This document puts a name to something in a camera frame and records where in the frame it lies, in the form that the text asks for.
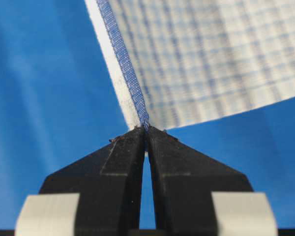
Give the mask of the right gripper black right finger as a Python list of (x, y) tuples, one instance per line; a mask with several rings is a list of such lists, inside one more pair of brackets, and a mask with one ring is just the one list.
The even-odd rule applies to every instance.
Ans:
[(171, 236), (274, 236), (266, 195), (245, 174), (148, 130), (156, 226)]

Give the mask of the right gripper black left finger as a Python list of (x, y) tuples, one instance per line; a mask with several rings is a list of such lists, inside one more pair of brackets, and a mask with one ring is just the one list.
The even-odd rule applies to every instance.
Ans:
[(139, 226), (144, 130), (47, 176), (17, 219), (17, 236), (125, 236)]

